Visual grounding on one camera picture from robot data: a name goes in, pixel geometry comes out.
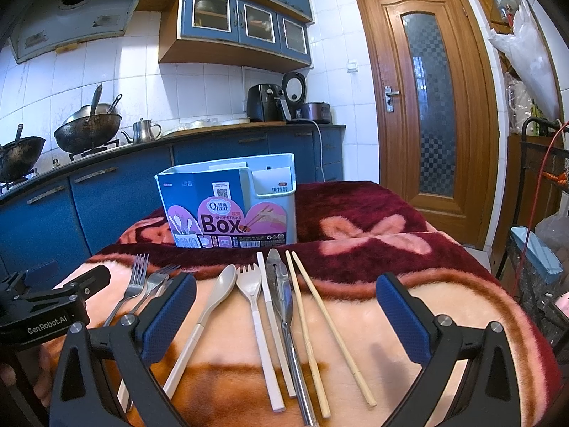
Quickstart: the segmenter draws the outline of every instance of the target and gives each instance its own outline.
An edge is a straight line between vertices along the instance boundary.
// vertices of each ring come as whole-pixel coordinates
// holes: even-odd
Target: metal teapot
[[[158,127],[160,129],[158,131],[158,135],[154,136],[152,127]],[[152,121],[140,119],[138,122],[135,122],[133,124],[132,138],[130,138],[129,134],[126,131],[121,131],[121,133],[124,135],[127,143],[129,144],[148,143],[150,141],[154,141],[157,138],[160,138],[162,127],[157,123],[152,124]]]

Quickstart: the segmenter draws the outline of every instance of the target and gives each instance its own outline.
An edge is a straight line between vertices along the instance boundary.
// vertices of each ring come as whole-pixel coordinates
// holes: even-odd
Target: countertop
[[[175,134],[174,136],[164,136],[163,138],[157,139],[156,141],[152,141],[150,143],[144,144],[126,144],[123,146],[119,146],[113,149],[109,149],[107,151],[102,151],[97,154],[93,154],[88,157],[83,157],[79,160],[72,161],[68,164],[62,165],[60,167],[54,168],[49,170],[48,172],[42,173],[38,176],[30,178],[25,183],[19,184],[13,189],[5,192],[4,194],[0,195],[0,206],[23,194],[32,189],[35,189],[42,184],[48,183],[49,181],[65,176],[71,172],[80,170],[82,168],[88,167],[89,165],[97,164],[99,162],[104,162],[108,159],[113,159],[116,157],[120,157],[123,155],[130,154],[131,152],[142,151],[144,149],[152,149],[155,147],[160,146],[169,146],[171,144],[180,143],[186,141],[187,139],[193,139],[200,136],[207,136],[207,135],[226,135],[226,134],[233,134],[233,133],[240,133],[243,131],[263,131],[269,130],[274,128],[281,128],[281,127],[300,127],[300,128],[314,128],[313,125],[309,123],[285,123],[285,122],[257,122],[257,123],[246,123],[246,124],[239,124],[239,125],[218,125],[216,127],[203,127],[203,128],[195,128],[193,130],[186,130],[183,135]],[[321,128],[345,128],[345,125],[319,125]]]

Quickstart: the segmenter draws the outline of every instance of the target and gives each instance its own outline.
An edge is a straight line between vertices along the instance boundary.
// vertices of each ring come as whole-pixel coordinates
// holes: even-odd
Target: red blanket
[[[363,402],[299,276],[312,343],[332,409],[329,420],[319,419],[321,426],[381,425],[419,372],[419,366],[409,362],[375,300],[375,281],[385,272],[396,273],[411,294],[422,298],[435,315],[445,313],[459,325],[471,327],[484,328],[491,320],[502,322],[520,385],[522,425],[529,427],[541,419],[560,386],[553,353],[499,282],[463,247],[434,229],[391,191],[374,183],[299,185],[296,204],[298,243],[278,250],[298,253],[378,401],[374,409]],[[97,325],[122,296],[136,253],[150,254],[149,274],[168,264],[182,265],[184,271],[195,274],[196,303],[166,357],[152,367],[163,384],[221,269],[227,264],[256,262],[257,250],[178,248],[160,208],[127,229],[117,243],[102,249],[73,275],[92,268],[94,263],[103,263],[112,271],[112,282],[105,293],[87,304],[92,325]],[[271,342],[263,308],[260,306],[262,320],[267,341]],[[293,320],[293,333],[305,363],[298,318]],[[56,354],[59,347],[60,342],[53,344],[52,353]],[[271,355],[285,395],[274,348]],[[457,364],[431,425],[444,417],[463,370],[464,365]],[[308,367],[304,374],[319,416]],[[302,425],[295,400],[285,398],[287,410],[274,414],[261,372],[249,305],[234,291],[212,315],[173,403],[193,427]],[[136,412],[130,418],[133,424],[141,425]]]

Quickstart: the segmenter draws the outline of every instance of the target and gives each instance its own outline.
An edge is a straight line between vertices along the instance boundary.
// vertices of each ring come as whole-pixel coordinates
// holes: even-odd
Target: red cable
[[[553,136],[553,139],[551,139],[551,143],[549,143],[549,146],[547,147],[547,151],[545,151],[545,155],[543,156],[543,160],[541,162],[541,168],[539,169],[539,174],[538,174],[538,178],[537,178],[536,194],[534,195],[534,202],[533,202],[533,205],[531,207],[530,220],[529,220],[529,223],[527,224],[526,242],[523,245],[522,255],[520,256],[520,263],[518,264],[518,267],[516,268],[516,276],[515,276],[516,282],[514,282],[514,288],[511,291],[512,296],[516,293],[516,289],[518,288],[518,282],[520,280],[520,273],[522,271],[523,261],[526,258],[527,244],[529,243],[529,240],[530,240],[531,224],[533,223],[533,218],[534,218],[534,215],[536,214],[537,197],[539,195],[539,187],[541,186],[541,180],[542,180],[542,175],[543,175],[543,169],[545,168],[545,162],[547,161],[547,157],[549,155],[549,152],[551,151],[551,148],[553,147],[553,143],[555,142],[557,136],[568,125],[569,125],[569,121],[565,122],[563,124],[563,126],[559,130],[557,130],[557,133]]]

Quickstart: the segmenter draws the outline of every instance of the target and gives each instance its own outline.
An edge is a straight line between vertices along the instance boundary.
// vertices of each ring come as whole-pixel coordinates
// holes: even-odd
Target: range hood
[[[10,37],[21,63],[74,42],[124,35],[138,0],[35,0]]]

